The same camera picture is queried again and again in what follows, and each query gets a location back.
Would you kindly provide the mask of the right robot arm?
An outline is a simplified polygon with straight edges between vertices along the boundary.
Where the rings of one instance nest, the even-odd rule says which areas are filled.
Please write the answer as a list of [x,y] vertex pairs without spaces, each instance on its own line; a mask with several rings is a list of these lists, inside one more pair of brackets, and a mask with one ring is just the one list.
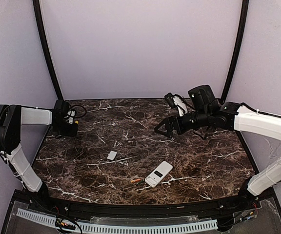
[[[188,91],[193,105],[179,95],[168,93],[165,100],[178,114],[163,119],[154,129],[158,134],[172,138],[173,132],[182,135],[201,127],[221,128],[236,132],[249,132],[281,141],[281,115],[253,109],[246,103],[220,103],[209,85],[201,85]],[[241,196],[258,196],[281,182],[281,157],[260,173],[247,179],[239,191]]]

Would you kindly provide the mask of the grey battery cover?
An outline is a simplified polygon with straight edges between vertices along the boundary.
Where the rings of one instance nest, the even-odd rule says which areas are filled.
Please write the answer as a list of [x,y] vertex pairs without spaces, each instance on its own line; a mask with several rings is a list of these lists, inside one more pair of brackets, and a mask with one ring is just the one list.
[[114,160],[117,156],[117,152],[116,151],[110,151],[110,153],[107,156],[108,160]]

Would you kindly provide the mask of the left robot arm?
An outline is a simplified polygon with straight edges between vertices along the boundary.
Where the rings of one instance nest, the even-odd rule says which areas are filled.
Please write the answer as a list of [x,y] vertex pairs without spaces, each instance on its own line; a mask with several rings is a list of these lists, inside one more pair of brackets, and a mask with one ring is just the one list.
[[21,145],[23,125],[51,126],[60,136],[75,137],[78,131],[76,110],[63,100],[54,108],[44,109],[22,105],[0,105],[0,157],[29,192],[48,195],[48,188],[35,173]]

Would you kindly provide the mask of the orange AA battery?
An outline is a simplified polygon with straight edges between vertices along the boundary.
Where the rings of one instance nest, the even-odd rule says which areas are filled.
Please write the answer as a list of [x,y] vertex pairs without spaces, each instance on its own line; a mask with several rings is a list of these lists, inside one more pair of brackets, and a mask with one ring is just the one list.
[[133,180],[130,180],[130,183],[138,183],[141,181],[142,181],[142,179],[133,179]]

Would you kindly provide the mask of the white remote control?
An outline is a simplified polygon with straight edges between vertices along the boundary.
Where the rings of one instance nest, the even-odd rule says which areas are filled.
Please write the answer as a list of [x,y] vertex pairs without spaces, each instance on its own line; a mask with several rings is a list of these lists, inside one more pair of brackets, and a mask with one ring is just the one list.
[[154,169],[146,178],[145,182],[151,186],[156,187],[165,177],[166,175],[173,169],[173,166],[163,161],[156,169]]

